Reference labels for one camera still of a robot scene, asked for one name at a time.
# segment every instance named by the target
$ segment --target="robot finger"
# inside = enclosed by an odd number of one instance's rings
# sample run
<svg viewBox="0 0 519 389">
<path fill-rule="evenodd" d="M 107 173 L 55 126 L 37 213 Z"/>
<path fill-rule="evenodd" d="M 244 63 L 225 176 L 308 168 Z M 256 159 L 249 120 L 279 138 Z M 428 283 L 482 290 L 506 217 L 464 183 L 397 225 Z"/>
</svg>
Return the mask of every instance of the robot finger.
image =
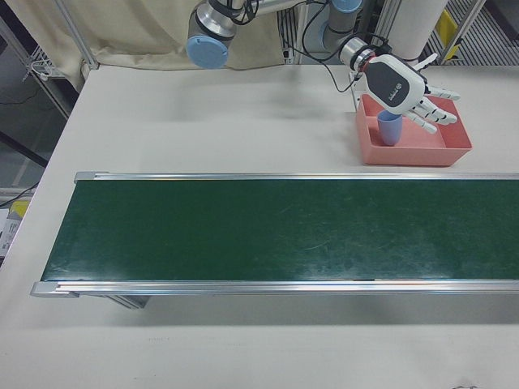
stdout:
<svg viewBox="0 0 519 389">
<path fill-rule="evenodd" d="M 448 89 L 431 87 L 431 86 L 428 86 L 428 88 L 429 88 L 429 94 L 431 96 L 442 97 L 444 99 L 449 99 L 449 100 L 460 100 L 460 94 L 456 93 L 454 91 L 449 91 Z"/>
<path fill-rule="evenodd" d="M 425 58 L 423 61 L 414 65 L 413 69 L 415 69 L 416 71 L 420 71 L 421 69 L 424 69 L 427 66 L 429 66 L 429 64 L 433 63 L 437 57 L 438 57 L 437 53 L 431 54 L 429 57 Z"/>
<path fill-rule="evenodd" d="M 415 122 L 416 124 L 418 124 L 419 126 L 421 126 L 425 131 L 427 131 L 430 134 L 434 134 L 438 130 L 435 126 L 433 126 L 429 122 L 426 122 L 425 120 L 423 120 L 423 118 L 419 117 L 414 112 L 405 112 L 403 113 L 403 115 Z"/>
<path fill-rule="evenodd" d="M 457 122 L 457 117 L 441 108 L 438 108 L 432 101 L 423 97 L 423 99 L 416 104 L 414 110 L 430 122 L 439 124 L 449 124 Z"/>
</svg>

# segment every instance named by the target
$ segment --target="yellow object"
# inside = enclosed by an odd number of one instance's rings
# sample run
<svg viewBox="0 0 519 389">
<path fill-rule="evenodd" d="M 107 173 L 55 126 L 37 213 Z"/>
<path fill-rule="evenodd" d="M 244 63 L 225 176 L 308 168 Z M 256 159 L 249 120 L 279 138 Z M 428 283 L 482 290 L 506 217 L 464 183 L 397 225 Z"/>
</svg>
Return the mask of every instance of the yellow object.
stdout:
<svg viewBox="0 0 519 389">
<path fill-rule="evenodd" d="M 457 24 L 451 14 L 449 14 L 447 10 L 444 10 L 438 19 L 438 23 L 436 24 L 435 29 L 438 32 L 438 35 L 440 35 L 441 42 L 444 44 L 444 46 L 447 46 L 456 33 Z M 454 57 L 459 47 L 459 45 L 454 45 L 445 59 L 449 60 Z"/>
<path fill-rule="evenodd" d="M 16 212 L 19 217 L 23 218 L 25 216 L 25 212 L 27 211 L 27 208 L 29 206 L 30 201 L 28 200 L 18 200 L 15 201 L 11 205 L 10 212 Z"/>
</svg>

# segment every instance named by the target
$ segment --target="gray robot arm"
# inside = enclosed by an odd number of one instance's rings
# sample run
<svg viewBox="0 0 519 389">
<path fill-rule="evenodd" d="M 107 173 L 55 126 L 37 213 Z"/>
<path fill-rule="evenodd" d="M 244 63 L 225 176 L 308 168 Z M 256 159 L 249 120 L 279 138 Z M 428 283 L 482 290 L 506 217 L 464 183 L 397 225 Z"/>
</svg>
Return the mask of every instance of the gray robot arm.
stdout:
<svg viewBox="0 0 519 389">
<path fill-rule="evenodd" d="M 187 55 L 197 66 L 206 69 L 223 67 L 228 58 L 228 48 L 237 26 L 250 23 L 257 15 L 290 8 L 301 0 L 206 0 L 192 12 L 187 40 Z M 425 130 L 436 132 L 433 123 L 454 123 L 457 118 L 428 98 L 439 96 L 459 99 L 455 92 L 429 86 L 418 71 L 435 58 L 411 67 L 401 59 L 386 53 L 378 55 L 376 47 L 369 45 L 354 33 L 357 14 L 362 0 L 324 0 L 329 6 L 328 22 L 321 28 L 320 39 L 330 53 L 337 53 L 351 70 L 366 76 L 369 94 L 387 111 L 402 114 Z"/>
</svg>

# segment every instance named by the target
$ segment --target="table surface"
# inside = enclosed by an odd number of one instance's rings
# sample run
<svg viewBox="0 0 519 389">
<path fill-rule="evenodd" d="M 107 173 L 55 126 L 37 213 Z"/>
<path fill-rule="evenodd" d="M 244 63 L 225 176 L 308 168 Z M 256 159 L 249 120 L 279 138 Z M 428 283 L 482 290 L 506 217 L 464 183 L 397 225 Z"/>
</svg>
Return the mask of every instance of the table surface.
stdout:
<svg viewBox="0 0 519 389">
<path fill-rule="evenodd" d="M 341 67 L 333 70 L 344 78 Z M 426 70 L 474 150 L 451 168 L 363 166 L 349 94 L 317 66 L 93 71 L 0 269 L 6 387 L 516 387 L 514 296 L 30 297 L 77 171 L 509 173 L 519 68 Z"/>
</svg>

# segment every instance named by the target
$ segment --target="green belt surface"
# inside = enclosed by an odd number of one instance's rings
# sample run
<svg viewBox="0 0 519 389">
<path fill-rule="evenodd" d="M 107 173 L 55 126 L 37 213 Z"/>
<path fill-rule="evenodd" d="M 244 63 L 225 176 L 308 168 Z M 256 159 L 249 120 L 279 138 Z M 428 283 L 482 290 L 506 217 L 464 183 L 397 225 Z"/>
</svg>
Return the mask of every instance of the green belt surface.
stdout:
<svg viewBox="0 0 519 389">
<path fill-rule="evenodd" d="M 519 181 L 79 181 L 41 278 L 516 280 Z"/>
</svg>

